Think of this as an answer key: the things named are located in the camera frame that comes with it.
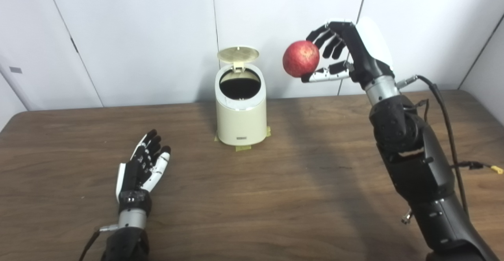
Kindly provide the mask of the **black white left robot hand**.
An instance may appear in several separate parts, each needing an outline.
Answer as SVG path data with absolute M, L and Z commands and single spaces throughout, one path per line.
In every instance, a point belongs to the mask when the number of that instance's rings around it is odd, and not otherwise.
M 170 146 L 161 145 L 156 130 L 150 130 L 133 150 L 130 160 L 119 164 L 115 196 L 119 212 L 143 210 L 147 216 L 152 211 L 151 191 L 163 177 L 171 156 Z

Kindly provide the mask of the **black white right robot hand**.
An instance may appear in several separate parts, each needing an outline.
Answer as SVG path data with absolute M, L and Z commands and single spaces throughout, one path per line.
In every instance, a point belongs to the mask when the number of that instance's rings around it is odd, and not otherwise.
M 350 78 L 364 89 L 378 78 L 395 79 L 392 56 L 379 28 L 371 19 L 334 19 L 313 30 L 306 40 L 322 49 L 325 59 L 339 59 L 343 49 L 350 58 L 301 76 L 302 82 L 335 81 Z

